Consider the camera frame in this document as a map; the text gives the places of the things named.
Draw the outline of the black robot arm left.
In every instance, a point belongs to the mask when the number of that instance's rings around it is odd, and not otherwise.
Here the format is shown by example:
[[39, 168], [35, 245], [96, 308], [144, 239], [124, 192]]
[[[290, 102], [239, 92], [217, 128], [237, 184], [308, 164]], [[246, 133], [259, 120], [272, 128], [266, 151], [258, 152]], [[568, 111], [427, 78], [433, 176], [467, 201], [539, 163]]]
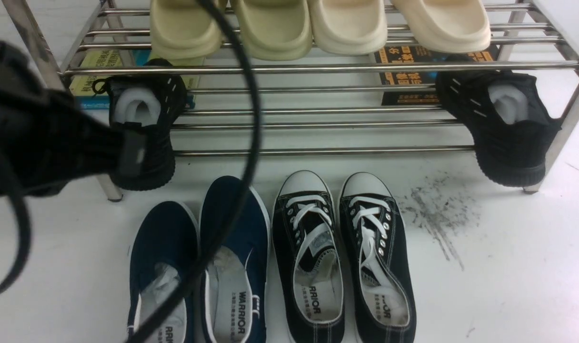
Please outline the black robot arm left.
[[145, 152], [143, 134], [85, 114], [64, 89], [44, 87], [22, 51], [0, 41], [0, 197], [8, 198], [18, 229], [0, 295], [19, 278], [32, 247], [26, 197], [52, 197], [68, 182], [98, 174], [137, 176]]

